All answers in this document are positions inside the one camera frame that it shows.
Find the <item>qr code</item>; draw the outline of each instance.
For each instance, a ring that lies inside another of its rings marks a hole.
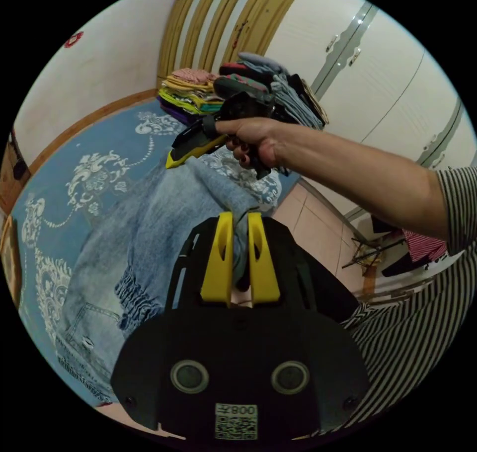
[[[250,441],[258,437],[258,414],[255,405],[216,404],[215,438]]]

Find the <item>sticker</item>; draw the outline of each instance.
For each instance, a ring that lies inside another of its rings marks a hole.
[[[215,438],[228,441],[253,441],[258,437],[256,405],[216,404]]]
[[[78,33],[75,33],[73,36],[69,37],[65,43],[65,48],[72,47],[83,36],[83,33],[84,32],[79,31]]]

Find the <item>blue bedsheet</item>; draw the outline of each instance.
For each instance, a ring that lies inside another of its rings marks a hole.
[[[94,124],[56,151],[30,179],[12,211],[22,267],[19,314],[54,371],[88,403],[93,396],[56,360],[56,325],[72,268],[88,233],[156,164],[184,126],[153,101]],[[273,172],[257,181],[221,148],[201,159],[240,184],[270,214],[297,182]]]

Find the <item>sleeve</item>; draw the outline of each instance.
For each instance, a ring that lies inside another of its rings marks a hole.
[[[477,239],[477,167],[436,171],[447,205],[449,255]]]

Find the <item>white wardrobe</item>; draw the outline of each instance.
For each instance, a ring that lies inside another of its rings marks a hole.
[[[447,76],[410,33],[365,0],[295,0],[266,56],[312,86],[334,134],[433,168],[470,165],[476,153]],[[361,215],[353,202],[306,180],[348,219]]]

